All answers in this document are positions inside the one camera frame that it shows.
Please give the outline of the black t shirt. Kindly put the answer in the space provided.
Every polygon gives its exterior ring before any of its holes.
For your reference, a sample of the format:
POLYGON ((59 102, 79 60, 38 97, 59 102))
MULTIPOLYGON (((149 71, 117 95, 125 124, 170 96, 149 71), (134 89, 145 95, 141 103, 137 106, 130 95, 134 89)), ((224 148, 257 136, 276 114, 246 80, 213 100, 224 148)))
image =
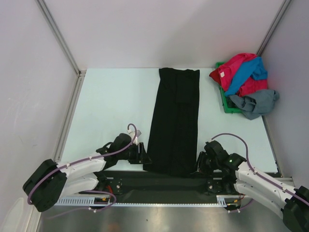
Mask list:
POLYGON ((188 177, 197 159, 200 70, 159 69, 148 140, 148 172, 188 177))

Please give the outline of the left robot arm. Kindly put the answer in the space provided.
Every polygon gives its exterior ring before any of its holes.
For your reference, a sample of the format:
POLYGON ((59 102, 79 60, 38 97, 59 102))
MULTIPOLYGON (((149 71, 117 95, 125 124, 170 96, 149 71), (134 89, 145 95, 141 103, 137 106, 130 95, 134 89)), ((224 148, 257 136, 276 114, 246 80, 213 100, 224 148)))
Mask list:
POLYGON ((44 212, 54 206, 59 199, 73 194, 102 194, 99 203, 114 199, 110 182, 104 171, 115 166, 118 161, 130 164, 150 164, 144 144, 138 135, 121 133, 114 141, 106 143, 86 158, 69 163, 59 163, 47 159, 24 183, 22 189, 28 204, 44 212))

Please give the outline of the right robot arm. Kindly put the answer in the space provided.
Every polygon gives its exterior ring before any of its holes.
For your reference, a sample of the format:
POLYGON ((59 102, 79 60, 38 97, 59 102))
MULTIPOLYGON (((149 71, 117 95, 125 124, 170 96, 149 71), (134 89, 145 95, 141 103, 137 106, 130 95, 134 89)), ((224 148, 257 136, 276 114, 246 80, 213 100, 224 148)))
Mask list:
POLYGON ((206 142, 196 168, 208 178, 210 193, 248 196, 279 216, 290 231, 309 230, 308 188, 295 188, 257 170, 239 154, 228 154, 216 140, 206 142))

